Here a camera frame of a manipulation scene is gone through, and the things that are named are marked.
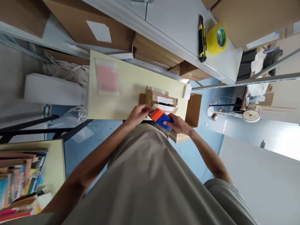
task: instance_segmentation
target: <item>light yellow tabletop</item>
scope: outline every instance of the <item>light yellow tabletop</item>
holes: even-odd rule
[[[60,189],[66,180],[65,156],[63,140],[49,140],[36,142],[21,142],[0,144],[0,149],[28,149],[28,148],[47,148],[48,153],[43,169],[44,184],[53,195]]]
[[[139,94],[146,93],[146,87],[154,87],[169,92],[169,96],[178,99],[177,116],[185,119],[188,100],[183,99],[185,84],[91,50],[90,76],[88,87],[89,119],[127,119],[133,107],[138,105]],[[119,96],[98,94],[95,58],[117,63],[119,78]]]

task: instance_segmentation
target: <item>beige shirt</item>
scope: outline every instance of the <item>beige shirt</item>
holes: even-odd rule
[[[161,131],[140,124],[63,224],[258,222],[235,187],[220,179],[202,184]]]

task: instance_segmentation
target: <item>yellow utility knife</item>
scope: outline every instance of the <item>yellow utility knife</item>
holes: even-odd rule
[[[206,60],[206,36],[205,36],[205,26],[203,24],[203,17],[199,15],[199,32],[198,32],[198,40],[199,40],[199,60],[200,62],[205,62]]]

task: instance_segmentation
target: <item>hand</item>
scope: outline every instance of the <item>hand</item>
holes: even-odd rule
[[[191,128],[185,121],[183,121],[182,118],[180,118],[179,116],[175,116],[173,113],[170,113],[168,116],[174,120],[174,124],[164,121],[164,125],[172,128],[177,133],[183,133],[188,136],[192,135],[194,131],[193,128]]]
[[[136,125],[140,124],[143,119],[149,116],[153,111],[154,109],[149,105],[138,105],[133,108],[124,124],[129,125],[131,128],[135,128]]]

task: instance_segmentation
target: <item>white wall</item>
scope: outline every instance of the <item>white wall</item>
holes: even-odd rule
[[[281,58],[300,48],[300,33],[292,37],[279,40],[276,44],[283,50]],[[300,72],[300,53],[288,59],[276,68],[276,75]],[[273,82],[272,92],[275,92],[272,106],[298,108],[296,113],[282,113],[260,111],[261,118],[278,120],[289,123],[300,123],[300,80]]]
[[[228,136],[220,157],[262,225],[300,224],[299,161]]]
[[[43,118],[42,104],[23,100],[25,76],[41,73],[42,63],[0,44],[0,128]],[[46,128],[44,124],[31,129]],[[11,142],[43,140],[43,134],[18,135]]]
[[[248,123],[241,118],[227,116],[224,135],[260,146],[265,149],[300,161],[300,126],[274,120],[260,119]]]

